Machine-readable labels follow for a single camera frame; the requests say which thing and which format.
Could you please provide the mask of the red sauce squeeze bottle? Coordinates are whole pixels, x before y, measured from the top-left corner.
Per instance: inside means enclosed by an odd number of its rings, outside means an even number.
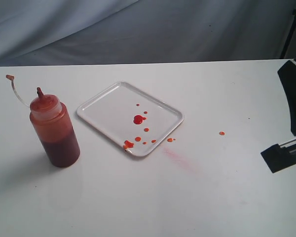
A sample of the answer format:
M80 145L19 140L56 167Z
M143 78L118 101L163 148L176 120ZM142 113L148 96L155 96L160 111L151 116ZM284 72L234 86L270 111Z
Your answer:
M66 105L57 96L44 94L39 87L37 97L28 105L16 91L15 77L6 78L19 101L30 108L30 121L52 165L73 165L80 156L80 148Z

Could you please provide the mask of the white rectangular plastic tray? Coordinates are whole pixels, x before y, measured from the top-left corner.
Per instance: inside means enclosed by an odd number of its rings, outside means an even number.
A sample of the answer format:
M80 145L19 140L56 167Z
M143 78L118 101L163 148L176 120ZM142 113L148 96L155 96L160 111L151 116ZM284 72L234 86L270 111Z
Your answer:
M127 82L119 81L84 102L76 113L88 125L123 148L124 141L135 135L134 115L143 111L148 112L142 125L150 129L148 133L142 132L148 144L135 143L134 148L125 150L141 158L149 155L184 121L180 111Z

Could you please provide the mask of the black tripod stand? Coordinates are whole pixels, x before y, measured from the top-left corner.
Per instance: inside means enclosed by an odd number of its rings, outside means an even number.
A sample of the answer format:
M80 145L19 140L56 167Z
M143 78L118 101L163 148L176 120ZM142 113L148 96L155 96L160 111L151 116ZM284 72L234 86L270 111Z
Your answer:
M293 9L292 11L292 16L293 16L293 21L292 21L292 24L289 28L289 31L288 31L288 34L287 34L287 37L285 39L285 42L284 42L284 45L283 45L283 48L282 48L282 51L281 51L281 54L280 54L280 59L284 59L286 54L287 54L287 51L288 51L288 48L289 48L289 45L292 41L292 38L294 36L294 32L296 30L296 8Z

